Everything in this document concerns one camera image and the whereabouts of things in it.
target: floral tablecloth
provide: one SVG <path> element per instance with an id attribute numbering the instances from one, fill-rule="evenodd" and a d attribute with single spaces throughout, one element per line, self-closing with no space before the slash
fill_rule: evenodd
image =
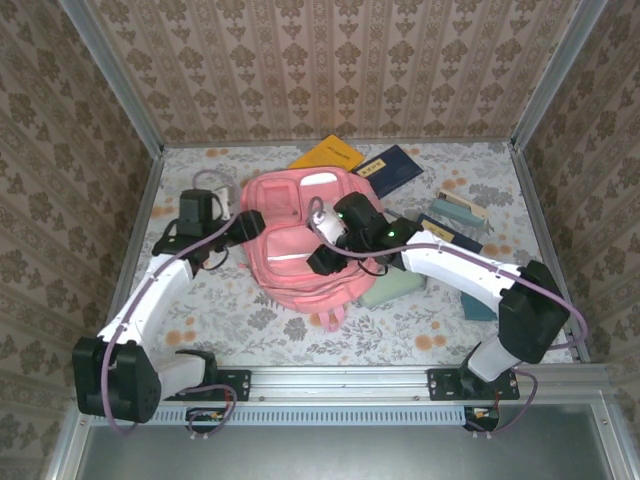
<path id="1" fill-rule="evenodd" d="M 354 144 L 366 158 L 390 144 Z M 401 215 L 416 219 L 440 187 L 453 190 L 489 211 L 482 231 L 432 215 L 484 244 L 483 254 L 525 265 L 539 251 L 520 186 L 505 143 L 431 143 L 400 145 L 424 173 L 382 201 Z M 182 190 L 193 175 L 213 168 L 244 185 L 263 172 L 286 167 L 309 147 L 230 147 L 167 149 L 160 188 L 137 267 L 136 282 L 148 265 L 151 248 L 178 214 Z M 201 188 L 224 184 L 214 175 Z M 181 348 L 215 352 L 225 366 L 274 365 L 428 365 L 455 364 L 480 340 L 493 335 L 497 322 L 464 319 L 460 293 L 434 279 L 424 290 L 373 309 L 351 304 L 342 328 L 326 332 L 317 316 L 284 309 L 256 284 L 245 267 L 242 247 L 214 273 L 201 271 L 170 308 L 157 341 L 155 358 Z M 216 262 L 213 256 L 210 261 Z M 571 362 L 567 351 L 549 352 L 547 362 Z"/>

